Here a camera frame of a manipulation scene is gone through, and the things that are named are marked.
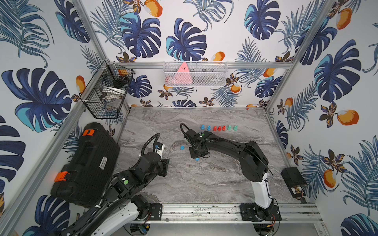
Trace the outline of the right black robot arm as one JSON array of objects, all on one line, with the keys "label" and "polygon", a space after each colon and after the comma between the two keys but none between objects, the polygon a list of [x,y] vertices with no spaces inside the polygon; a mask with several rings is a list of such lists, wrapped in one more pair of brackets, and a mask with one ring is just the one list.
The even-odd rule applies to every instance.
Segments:
[{"label": "right black robot arm", "polygon": [[254,202],[240,205],[243,221],[263,222],[281,221],[279,204],[272,196],[268,185],[269,161],[258,144],[254,141],[240,143],[221,138],[204,131],[195,132],[186,124],[180,124],[184,138],[190,143],[189,152],[192,159],[209,158],[210,151],[217,151],[237,160],[243,176],[251,183]]}]

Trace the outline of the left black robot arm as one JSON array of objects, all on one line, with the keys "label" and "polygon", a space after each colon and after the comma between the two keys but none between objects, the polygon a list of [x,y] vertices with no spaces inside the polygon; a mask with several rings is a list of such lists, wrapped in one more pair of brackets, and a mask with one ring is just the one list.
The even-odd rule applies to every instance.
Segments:
[{"label": "left black robot arm", "polygon": [[143,219],[148,214],[150,204],[138,193],[155,177],[166,177],[168,172],[169,159],[163,159],[156,149],[159,137],[160,133],[156,133],[146,141],[135,165],[107,181],[100,199],[79,220],[50,235],[93,236],[101,224],[124,203],[135,207],[129,214],[131,221]]}]

